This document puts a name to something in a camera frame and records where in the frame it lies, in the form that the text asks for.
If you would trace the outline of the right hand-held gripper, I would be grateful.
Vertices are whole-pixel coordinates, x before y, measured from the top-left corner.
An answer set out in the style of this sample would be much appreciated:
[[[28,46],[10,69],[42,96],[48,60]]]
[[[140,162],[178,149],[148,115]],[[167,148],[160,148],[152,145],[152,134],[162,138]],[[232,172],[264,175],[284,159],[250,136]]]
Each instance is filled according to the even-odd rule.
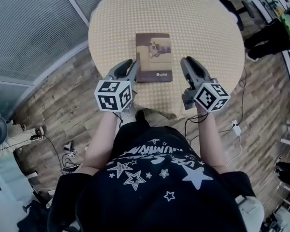
[[[210,80],[207,69],[193,57],[182,58],[180,66],[190,88],[187,88],[182,101],[184,108],[189,110],[195,103],[207,113],[219,111],[229,101],[230,95],[218,83],[217,79]]]

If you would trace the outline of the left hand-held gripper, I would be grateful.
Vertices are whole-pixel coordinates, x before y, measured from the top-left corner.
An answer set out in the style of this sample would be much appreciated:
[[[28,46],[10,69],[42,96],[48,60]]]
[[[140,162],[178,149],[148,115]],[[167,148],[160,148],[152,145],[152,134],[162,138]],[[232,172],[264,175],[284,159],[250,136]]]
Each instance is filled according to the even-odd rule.
[[[101,111],[114,113],[130,112],[133,99],[136,95],[133,88],[138,71],[139,61],[133,62],[132,59],[127,59],[115,65],[109,71],[108,77],[98,82],[94,95]]]

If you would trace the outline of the brown cover book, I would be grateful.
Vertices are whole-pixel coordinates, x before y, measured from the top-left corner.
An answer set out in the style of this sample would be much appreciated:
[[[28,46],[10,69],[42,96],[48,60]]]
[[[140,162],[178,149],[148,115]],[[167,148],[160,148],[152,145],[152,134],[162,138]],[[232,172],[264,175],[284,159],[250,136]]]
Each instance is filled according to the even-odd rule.
[[[167,33],[137,33],[138,83],[172,82],[171,39]]]

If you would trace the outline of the person's right forearm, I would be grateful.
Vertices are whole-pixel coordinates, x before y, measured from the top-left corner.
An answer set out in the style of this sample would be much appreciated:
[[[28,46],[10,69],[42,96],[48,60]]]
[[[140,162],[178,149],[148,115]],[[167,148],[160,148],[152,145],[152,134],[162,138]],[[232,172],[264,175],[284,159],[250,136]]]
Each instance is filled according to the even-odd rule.
[[[201,120],[202,122],[198,123],[201,159],[218,173],[227,173],[227,159],[222,147],[215,117],[212,113],[209,113],[204,120]]]

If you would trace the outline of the person's left forearm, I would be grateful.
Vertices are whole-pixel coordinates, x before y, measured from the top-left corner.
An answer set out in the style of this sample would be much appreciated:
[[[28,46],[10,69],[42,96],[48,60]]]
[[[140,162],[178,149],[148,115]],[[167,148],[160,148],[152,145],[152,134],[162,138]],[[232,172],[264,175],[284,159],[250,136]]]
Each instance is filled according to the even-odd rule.
[[[108,163],[116,135],[117,116],[104,112],[88,146],[80,173],[94,175]]]

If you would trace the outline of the person's black shoe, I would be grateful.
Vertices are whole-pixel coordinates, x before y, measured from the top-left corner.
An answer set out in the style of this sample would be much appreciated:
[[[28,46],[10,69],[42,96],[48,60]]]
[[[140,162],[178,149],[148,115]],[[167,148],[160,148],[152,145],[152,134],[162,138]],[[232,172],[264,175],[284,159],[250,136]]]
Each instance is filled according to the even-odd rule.
[[[138,110],[135,114],[135,120],[139,123],[148,123],[148,121],[145,118],[145,113],[143,110]]]

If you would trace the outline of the yellow checked tablecloth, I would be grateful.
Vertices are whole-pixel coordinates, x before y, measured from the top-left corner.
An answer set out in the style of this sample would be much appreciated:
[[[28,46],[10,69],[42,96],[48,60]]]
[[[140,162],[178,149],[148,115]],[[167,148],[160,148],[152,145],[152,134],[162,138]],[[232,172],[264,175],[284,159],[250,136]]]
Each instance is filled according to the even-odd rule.
[[[138,33],[170,35],[173,81],[138,83],[136,108],[152,109],[169,119],[196,114],[184,108],[181,98],[189,85],[180,60],[187,56],[199,61],[228,93],[237,86],[245,63],[243,38],[219,0],[102,0],[88,31],[89,51],[102,76],[136,58]]]

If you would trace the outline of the white power adapter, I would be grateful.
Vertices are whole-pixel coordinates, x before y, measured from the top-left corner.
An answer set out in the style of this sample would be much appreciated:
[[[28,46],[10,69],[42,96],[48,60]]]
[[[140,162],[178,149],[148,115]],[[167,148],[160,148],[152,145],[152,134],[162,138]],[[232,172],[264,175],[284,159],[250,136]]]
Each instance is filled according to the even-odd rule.
[[[239,123],[236,120],[232,121],[232,130],[235,133],[236,136],[240,136],[241,135],[241,128],[239,126]]]

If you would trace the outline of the small grey white device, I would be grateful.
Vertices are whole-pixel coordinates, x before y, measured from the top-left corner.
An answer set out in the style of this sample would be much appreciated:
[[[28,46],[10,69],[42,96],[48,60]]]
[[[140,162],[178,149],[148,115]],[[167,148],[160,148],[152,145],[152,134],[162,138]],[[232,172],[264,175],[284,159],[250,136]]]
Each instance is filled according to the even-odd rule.
[[[67,154],[70,158],[76,157],[76,151],[73,147],[73,141],[69,141],[63,146],[63,152]]]

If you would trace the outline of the person's black star shirt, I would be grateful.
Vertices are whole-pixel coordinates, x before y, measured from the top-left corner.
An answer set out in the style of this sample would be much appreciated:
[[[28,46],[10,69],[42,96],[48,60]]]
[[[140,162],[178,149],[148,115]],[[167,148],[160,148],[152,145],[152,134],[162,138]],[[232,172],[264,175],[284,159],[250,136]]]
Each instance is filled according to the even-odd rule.
[[[218,173],[177,130],[132,122],[96,174],[59,179],[47,231],[246,232],[235,199],[253,195],[244,172]]]

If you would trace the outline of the grey hip pouch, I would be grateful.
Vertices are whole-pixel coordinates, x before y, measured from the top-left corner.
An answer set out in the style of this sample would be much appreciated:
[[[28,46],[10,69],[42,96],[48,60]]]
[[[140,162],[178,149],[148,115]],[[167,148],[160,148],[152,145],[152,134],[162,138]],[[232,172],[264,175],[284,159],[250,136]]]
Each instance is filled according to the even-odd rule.
[[[262,203],[253,196],[239,195],[235,198],[241,212],[247,232],[260,232],[264,219]]]

